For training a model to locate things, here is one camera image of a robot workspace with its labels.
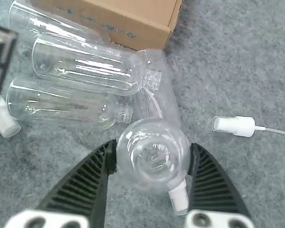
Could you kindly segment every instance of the plastic bottle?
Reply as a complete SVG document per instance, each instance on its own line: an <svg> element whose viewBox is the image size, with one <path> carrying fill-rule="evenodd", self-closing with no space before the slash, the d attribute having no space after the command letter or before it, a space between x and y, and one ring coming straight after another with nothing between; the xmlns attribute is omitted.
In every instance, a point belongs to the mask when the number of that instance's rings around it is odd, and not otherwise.
<svg viewBox="0 0 285 228"><path fill-rule="evenodd" d="M116 153L117 172L126 185L151 193L169 192L175 214L187 213L184 179L190 146L176 125L158 118L139 120L124 131Z"/></svg>
<svg viewBox="0 0 285 228"><path fill-rule="evenodd" d="M130 123L133 109L119 104L112 95L65 88L35 78L15 78L7 103L10 115L20 121L30 118L47 124L101 131L115 122Z"/></svg>
<svg viewBox="0 0 285 228"><path fill-rule="evenodd" d="M148 66L143 51L129 52L49 33L36 40L32 63L40 77L121 96L133 95L143 86L156 90L162 76L161 71Z"/></svg>
<svg viewBox="0 0 285 228"><path fill-rule="evenodd" d="M171 70L161 50L143 51L151 68L161 71L161 84L158 90L143 88L134 95L135 109L139 119L148 117L163 118L181 127L181 118L171 82Z"/></svg>
<svg viewBox="0 0 285 228"><path fill-rule="evenodd" d="M36 38L45 32L60 34L81 41L110 40L106 31L98 26L89 29L55 14L35 9L30 0L15 0L9 9L9 27L20 34L20 40L25 41L30 48Z"/></svg>

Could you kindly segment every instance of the bottle cap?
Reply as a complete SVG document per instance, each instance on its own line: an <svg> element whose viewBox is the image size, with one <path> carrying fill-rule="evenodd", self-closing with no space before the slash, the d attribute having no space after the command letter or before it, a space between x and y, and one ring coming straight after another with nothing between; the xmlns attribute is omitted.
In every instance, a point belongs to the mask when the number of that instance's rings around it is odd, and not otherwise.
<svg viewBox="0 0 285 228"><path fill-rule="evenodd" d="M3 138L10 138L21 130L21 126L10 116L6 102L0 96L0 134Z"/></svg>
<svg viewBox="0 0 285 228"><path fill-rule="evenodd" d="M212 130L249 138L254 134L255 130L264 131L265 128L256 126L256 122L252 117L215 116L212 120Z"/></svg>
<svg viewBox="0 0 285 228"><path fill-rule="evenodd" d="M186 190L186 180L184 180L178 187L174 190L169 191L169 196L171 204L175 215L181 216L188 213L189 208L189 197Z"/></svg>

